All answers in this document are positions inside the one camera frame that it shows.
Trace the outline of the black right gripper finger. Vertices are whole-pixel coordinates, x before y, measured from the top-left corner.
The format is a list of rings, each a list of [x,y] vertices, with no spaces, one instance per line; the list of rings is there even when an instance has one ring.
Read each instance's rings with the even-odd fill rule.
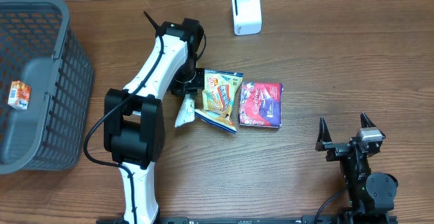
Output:
[[[330,132],[328,130],[325,118],[320,117],[319,134],[317,137],[317,144],[318,145],[326,145],[326,144],[331,144],[331,143],[332,143],[332,139],[331,139]]]
[[[373,128],[376,126],[364,112],[361,113],[360,120],[362,128]]]

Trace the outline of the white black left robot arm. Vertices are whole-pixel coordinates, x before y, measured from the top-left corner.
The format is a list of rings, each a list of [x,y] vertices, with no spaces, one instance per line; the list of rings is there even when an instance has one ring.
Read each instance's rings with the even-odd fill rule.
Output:
[[[125,212],[118,223],[154,223],[159,214],[154,169],[165,142],[162,100],[166,92],[186,98],[204,87],[197,67],[205,33],[199,21],[164,22],[144,66],[123,89],[104,98],[104,148],[121,172]]]

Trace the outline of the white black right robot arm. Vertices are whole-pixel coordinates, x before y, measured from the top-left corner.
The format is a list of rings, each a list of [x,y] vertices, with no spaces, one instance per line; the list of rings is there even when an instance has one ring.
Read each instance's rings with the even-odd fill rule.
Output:
[[[372,172],[368,158],[380,152],[386,135],[369,117],[360,115],[361,129],[347,143],[333,143],[326,121],[319,120],[316,151],[325,151],[328,162],[339,162],[345,187],[328,198],[318,209],[314,223],[396,223],[389,212],[395,207],[399,183],[387,173]],[[342,194],[349,195],[350,206],[333,216],[322,216],[324,208]]]

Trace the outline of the white small packet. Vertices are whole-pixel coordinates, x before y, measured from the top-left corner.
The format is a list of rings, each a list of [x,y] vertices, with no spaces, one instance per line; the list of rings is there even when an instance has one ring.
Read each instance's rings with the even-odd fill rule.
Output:
[[[174,126],[179,128],[195,120],[195,97],[186,94],[182,101]]]

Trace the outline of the yellow wet wipes packet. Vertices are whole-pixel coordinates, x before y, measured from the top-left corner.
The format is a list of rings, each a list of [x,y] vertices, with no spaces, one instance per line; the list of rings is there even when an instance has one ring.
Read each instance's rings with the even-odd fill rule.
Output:
[[[195,115],[213,126],[235,134],[237,130],[231,113],[242,81],[243,73],[205,69],[203,107],[195,109]]]

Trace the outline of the red Carefree liner pack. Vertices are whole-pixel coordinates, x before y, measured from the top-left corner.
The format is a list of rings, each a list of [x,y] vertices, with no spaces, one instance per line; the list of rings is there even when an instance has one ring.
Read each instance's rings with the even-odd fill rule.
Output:
[[[241,85],[239,124],[263,128],[280,128],[281,83],[243,82]]]

